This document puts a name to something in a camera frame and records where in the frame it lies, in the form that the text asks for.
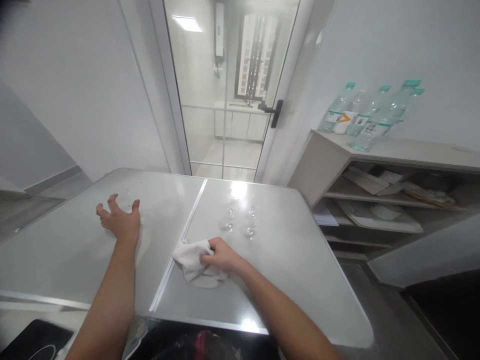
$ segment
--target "bottle label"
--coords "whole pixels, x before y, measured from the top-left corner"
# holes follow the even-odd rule
[[[355,119],[357,114],[358,112],[344,111],[338,120],[338,124],[333,129],[333,132],[335,134],[345,134],[352,123],[352,119]]]
[[[331,122],[331,123],[338,123],[342,114],[343,114],[342,112],[327,111],[323,120]]]
[[[358,114],[352,121],[352,125],[365,125],[366,122],[370,119],[368,115]]]
[[[385,124],[380,122],[367,122],[365,128],[361,131],[361,135],[381,137],[384,135],[391,127],[391,124]]]

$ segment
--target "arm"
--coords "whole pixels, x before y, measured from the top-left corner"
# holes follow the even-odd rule
[[[209,243],[215,254],[202,255],[201,261],[235,273],[243,280],[287,359],[340,359],[323,332],[287,295],[223,239],[216,237]]]
[[[96,214],[101,225],[116,236],[110,264],[100,284],[85,321],[76,336],[66,360],[121,359],[135,303],[135,250],[140,234],[140,200],[131,213],[122,211],[110,196],[108,207],[100,203]]]

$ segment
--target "plastic bottle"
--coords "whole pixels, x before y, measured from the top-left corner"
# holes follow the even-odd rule
[[[347,105],[340,119],[333,128],[335,134],[345,134],[352,120],[359,114],[360,107],[365,99],[365,91],[359,91],[355,94],[352,101]]]
[[[380,109],[380,104],[384,104],[387,100],[387,95],[392,86],[383,85],[377,93],[367,98],[358,110],[358,115],[351,121],[346,134],[351,137],[357,137],[365,128],[367,121]]]
[[[345,108],[354,95],[354,87],[356,82],[349,82],[346,87],[341,91],[340,95],[331,103],[323,120],[318,127],[318,130],[324,133],[331,133],[340,119],[340,116],[344,113]]]
[[[365,128],[350,146],[358,151],[369,152],[377,140],[385,134],[391,126],[396,124],[398,118],[405,113],[412,92],[420,85],[420,82],[421,80],[417,79],[405,81],[401,88],[392,95],[387,105],[383,106],[368,120]]]
[[[411,96],[410,96],[410,101],[415,101],[415,98],[422,95],[424,93],[425,89],[424,88],[416,88],[414,89],[412,92],[411,92]],[[388,128],[387,131],[385,131],[385,133],[383,134],[383,136],[385,136],[386,133],[388,133],[392,128],[394,128],[397,124],[399,123],[403,123],[403,119],[401,117],[398,117],[396,119],[396,122],[390,126]]]

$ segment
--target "black door handle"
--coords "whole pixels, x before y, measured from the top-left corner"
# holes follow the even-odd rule
[[[283,100],[278,100],[276,102],[276,108],[274,109],[273,107],[264,107],[261,108],[259,106],[259,109],[263,110],[267,114],[273,114],[273,120],[271,121],[271,128],[276,128],[277,123],[279,122],[279,117],[280,117],[280,112],[282,111],[282,106],[284,104]]]

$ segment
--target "window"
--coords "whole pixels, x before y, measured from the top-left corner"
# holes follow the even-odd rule
[[[269,85],[280,22],[275,16],[255,13],[241,19],[234,97],[261,101]]]

